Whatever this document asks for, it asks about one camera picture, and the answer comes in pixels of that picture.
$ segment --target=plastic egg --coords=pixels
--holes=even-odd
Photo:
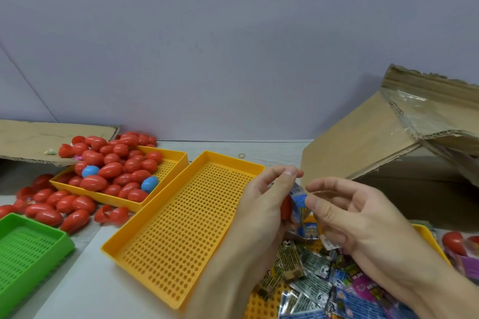
[[[89,175],[97,175],[99,170],[100,169],[96,165],[87,165],[85,169],[81,171],[81,176],[86,178]]]
[[[153,189],[158,185],[159,180],[158,177],[152,175],[151,177],[145,179],[143,183],[141,183],[141,189],[147,193],[151,193]]]

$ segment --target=perforated tray bottom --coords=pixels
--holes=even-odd
[[[28,227],[18,227],[0,239],[0,293],[56,241]]]
[[[253,177],[207,162],[125,245],[118,262],[160,298],[183,301]]]
[[[307,247],[314,252],[320,252],[323,245],[318,239],[313,245],[308,245]],[[290,287],[284,282],[281,282],[267,302],[265,302],[263,298],[259,297],[256,293],[251,293],[249,296],[248,306],[246,307],[246,311],[244,313],[244,319],[278,318],[279,304],[281,304],[281,294],[285,290],[290,290]]]

